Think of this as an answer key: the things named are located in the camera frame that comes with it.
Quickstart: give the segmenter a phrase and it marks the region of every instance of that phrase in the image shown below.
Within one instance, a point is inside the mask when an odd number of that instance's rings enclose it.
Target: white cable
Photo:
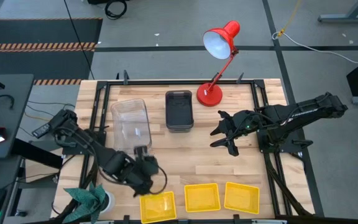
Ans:
[[[273,35],[272,35],[272,39],[273,40],[277,40],[277,34],[279,32],[275,32]],[[320,53],[328,53],[328,54],[334,54],[334,55],[337,55],[337,56],[340,56],[341,58],[344,58],[352,63],[358,63],[358,62],[355,62],[341,54],[338,54],[338,53],[335,53],[335,52],[331,52],[331,51],[322,51],[322,50],[317,50],[317,49],[314,49],[314,48],[311,48],[311,47],[308,47],[306,45],[303,45],[303,44],[299,44],[298,42],[296,42],[295,40],[293,40],[291,37],[289,37],[286,33],[283,33],[288,39],[290,39],[290,41],[292,41],[294,44],[298,45],[298,46],[301,46],[301,47],[306,47],[307,49],[310,49],[310,50],[314,50],[315,52],[320,52]]]

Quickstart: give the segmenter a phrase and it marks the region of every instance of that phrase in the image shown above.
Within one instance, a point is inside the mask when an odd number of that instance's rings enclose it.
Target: yellow cable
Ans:
[[[302,2],[302,0],[298,0],[298,2],[296,2],[295,8],[294,8],[294,10],[292,12],[292,15],[291,15],[290,19],[288,20],[287,24],[285,24],[284,28],[282,28],[280,30],[280,32],[277,34],[277,37],[281,37],[284,34],[285,30],[287,29],[288,25],[291,24],[293,18],[295,17],[296,12],[299,9],[299,6],[301,5],[301,2]]]
[[[24,112],[24,115],[28,116],[29,118],[33,118],[33,119],[40,119],[42,121],[49,121],[48,119],[45,119],[45,118],[40,118],[40,117],[28,115],[26,112]]]

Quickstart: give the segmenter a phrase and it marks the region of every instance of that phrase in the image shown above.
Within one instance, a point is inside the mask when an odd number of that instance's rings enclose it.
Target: lamp shade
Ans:
[[[233,39],[239,31],[240,24],[237,21],[230,21],[223,28],[210,29],[204,33],[204,46],[213,57],[226,59],[234,50]]]

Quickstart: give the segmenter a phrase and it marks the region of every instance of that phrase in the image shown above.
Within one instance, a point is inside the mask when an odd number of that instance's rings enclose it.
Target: clear plastic container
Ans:
[[[147,146],[151,150],[147,109],[142,99],[120,101],[111,106],[114,126],[114,149],[134,154],[135,146]]]

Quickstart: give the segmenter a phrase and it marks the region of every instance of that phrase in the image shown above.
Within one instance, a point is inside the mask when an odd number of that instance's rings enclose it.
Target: red desk lamp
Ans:
[[[213,28],[204,33],[203,41],[206,50],[218,59],[230,59],[212,83],[202,84],[197,90],[197,99],[204,106],[218,105],[223,97],[221,88],[216,82],[222,77],[223,72],[229,66],[238,50],[234,46],[234,37],[240,31],[237,21],[228,22],[223,28]]]

